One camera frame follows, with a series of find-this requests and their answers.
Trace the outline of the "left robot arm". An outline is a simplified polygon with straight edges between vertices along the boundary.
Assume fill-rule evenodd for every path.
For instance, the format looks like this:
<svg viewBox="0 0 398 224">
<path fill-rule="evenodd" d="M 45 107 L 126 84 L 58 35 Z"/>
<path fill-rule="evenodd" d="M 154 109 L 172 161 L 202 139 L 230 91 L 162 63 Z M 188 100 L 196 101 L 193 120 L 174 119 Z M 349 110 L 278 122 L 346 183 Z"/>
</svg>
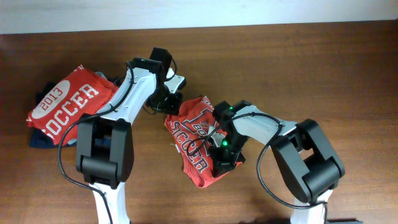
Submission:
<svg viewBox="0 0 398 224">
<path fill-rule="evenodd" d="M 127 62 L 127 74 L 110 101 L 78 124 L 76 169 L 95 197 L 100 223 L 129 223 L 125 183 L 134 163 L 132 124 L 144 106 L 154 113 L 178 114 L 186 84 L 165 49 L 148 59 Z"/>
</svg>

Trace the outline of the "orange soccer t-shirt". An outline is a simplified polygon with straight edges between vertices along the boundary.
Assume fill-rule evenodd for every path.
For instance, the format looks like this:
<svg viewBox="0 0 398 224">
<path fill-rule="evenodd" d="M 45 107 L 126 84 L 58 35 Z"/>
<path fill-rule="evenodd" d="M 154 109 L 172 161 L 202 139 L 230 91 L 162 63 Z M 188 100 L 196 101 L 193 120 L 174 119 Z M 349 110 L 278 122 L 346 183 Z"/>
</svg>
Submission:
<svg viewBox="0 0 398 224">
<path fill-rule="evenodd" d="M 175 147 L 183 159 L 183 171 L 198 188 L 205 188 L 219 178 L 212 175 L 213 161 L 208 148 L 209 141 L 201 147 L 208 135 L 209 126 L 217 127 L 214 110 L 207 96 L 184 101 L 178 115 L 168 115 L 164 121 L 175 141 Z"/>
</svg>

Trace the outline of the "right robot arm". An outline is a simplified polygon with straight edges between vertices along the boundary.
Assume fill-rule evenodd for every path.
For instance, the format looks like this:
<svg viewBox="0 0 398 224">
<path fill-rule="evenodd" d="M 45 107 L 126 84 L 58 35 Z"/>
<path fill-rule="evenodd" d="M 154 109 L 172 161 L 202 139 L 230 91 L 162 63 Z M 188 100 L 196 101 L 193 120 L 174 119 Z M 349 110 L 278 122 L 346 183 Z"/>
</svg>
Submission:
<svg viewBox="0 0 398 224">
<path fill-rule="evenodd" d="M 284 121 L 244 100 L 233 106 L 226 101 L 218 103 L 213 117 L 226 132 L 221 142 L 209 148 L 214 177 L 244 162 L 243 146 L 253 138 L 264 145 L 258 161 L 267 149 L 272 149 L 282 178 L 295 197 L 293 204 L 277 199 L 282 205 L 293 208 L 290 221 L 327 222 L 327 200 L 345 175 L 345 168 L 316 121 Z"/>
</svg>

